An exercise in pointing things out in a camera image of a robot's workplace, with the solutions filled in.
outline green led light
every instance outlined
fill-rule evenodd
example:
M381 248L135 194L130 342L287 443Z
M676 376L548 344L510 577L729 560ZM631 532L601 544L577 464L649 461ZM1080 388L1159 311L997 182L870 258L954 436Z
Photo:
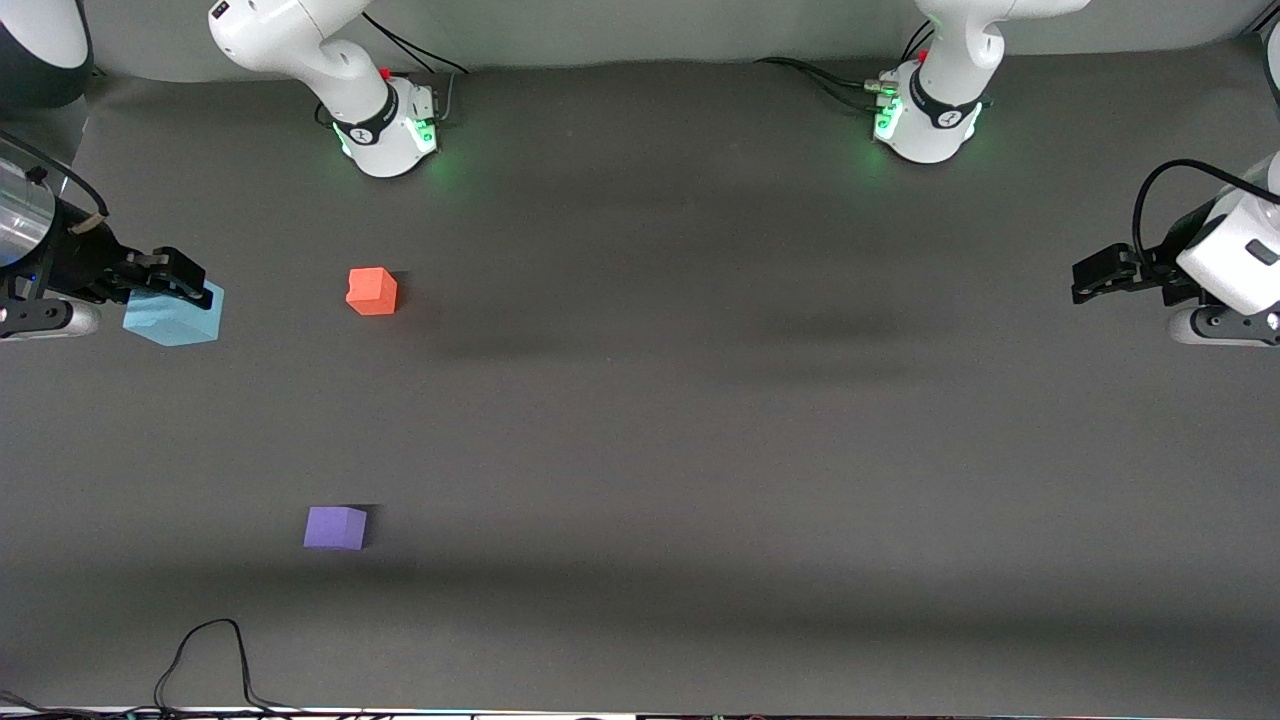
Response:
M965 140L973 137L974 131L978 128L978 115L980 114L982 114L982 102L978 102L978 106L973 109L973 119L969 120L969 129L964 131Z
M410 120L404 118L404 128L408 131L410 137L413 138L413 145L417 145L419 151L424 155L435 150L435 135L431 131L431 120Z
M897 129L897 120L902 117L902 100L895 97L887 108L881 110L881 115L887 117L876 123L876 137L887 141L893 137L893 131Z
M351 158L351 147L347 147L347 138L342 136L342 131L338 129L338 123L333 123L333 133L338 136L338 142L342 143L342 154Z

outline gray table surface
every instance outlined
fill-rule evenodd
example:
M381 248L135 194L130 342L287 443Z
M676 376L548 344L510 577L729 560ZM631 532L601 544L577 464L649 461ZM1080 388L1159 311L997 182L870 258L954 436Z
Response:
M928 168L785 68L486 72L393 181L298 83L116 81L77 167L223 336L0 348L0 685L141 702L232 615L292 703L1274 717L1277 356L1068 292L1280 146L1261 59L1015 58Z

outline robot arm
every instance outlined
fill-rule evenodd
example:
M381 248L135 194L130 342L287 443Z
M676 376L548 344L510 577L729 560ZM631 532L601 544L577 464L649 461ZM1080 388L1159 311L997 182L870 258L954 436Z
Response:
M1268 77L1280 68L1280 33L1268 42ZM1176 223L1160 245L1142 245L1142 209L1152 183L1179 167L1226 182L1217 196ZM1166 306L1189 300L1169 332L1187 345L1280 346L1280 152L1243 178L1197 160L1170 160L1138 192L1133 245L1116 243L1076 263L1071 299L1161 288Z
M0 109L65 105L83 94L92 65L77 0L0 0ZM79 176L4 131L0 140L61 170L97 204L86 213L45 186L44 168L0 159L0 341L92 333L96 305L125 304L134 290L211 307L200 265L173 247L146 255L120 245L104 222L106 204Z
M44 178L44 168L23 172L0 160L0 341L90 334L100 320L95 305L125 304L134 290L212 306L204 268L174 247L146 255L120 245L104 222L105 205L86 213Z
M979 97L1005 58L997 22L1051 18L1089 0L916 0L936 27L928 59L881 73L906 88L884 109L876 140L914 163L941 163L973 136Z
M334 118L342 149L374 177L408 172L436 146L429 88L384 77L355 42L329 36L372 0L218 0L209 31L228 58L302 81Z

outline power cable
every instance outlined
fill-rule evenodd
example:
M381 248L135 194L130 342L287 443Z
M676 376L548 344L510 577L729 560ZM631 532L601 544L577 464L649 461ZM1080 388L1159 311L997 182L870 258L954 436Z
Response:
M1275 192L1271 192L1270 190L1266 190L1263 187L1258 187L1245 179L1238 178L1221 168L1210 165L1208 163L1192 160L1189 158L1181 158L1178 160L1170 160L1167 163L1162 163L1160 167L1152 170L1149 176L1147 176L1146 181L1143 181L1142 188L1138 190L1138 197L1137 200L1134 200L1133 204L1133 228L1132 228L1133 247L1134 250L1138 251L1138 259L1139 263L1142 263L1143 270L1146 270L1147 275L1151 277L1152 279L1155 279L1155 273L1152 272L1151 268L1151 259L1147 258L1147 250L1142 245L1142 211L1147 205L1147 193L1151 192L1151 186L1155 184L1156 179L1160 178L1160 176L1165 174L1165 172L1171 170L1172 168L1192 168L1199 170L1204 174L1213 176L1215 178L1230 186L1238 187L1239 190L1243 190L1249 195L1261 197L1267 202L1275 202L1276 205L1280 205L1280 195L1276 195Z

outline light blue cube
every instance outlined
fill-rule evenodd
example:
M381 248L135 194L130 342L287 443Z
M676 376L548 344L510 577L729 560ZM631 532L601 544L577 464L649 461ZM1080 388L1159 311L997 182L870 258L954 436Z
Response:
M214 293L209 310L168 295L134 290L124 306L124 329L165 347L215 341L223 319L223 288L206 282L205 290Z

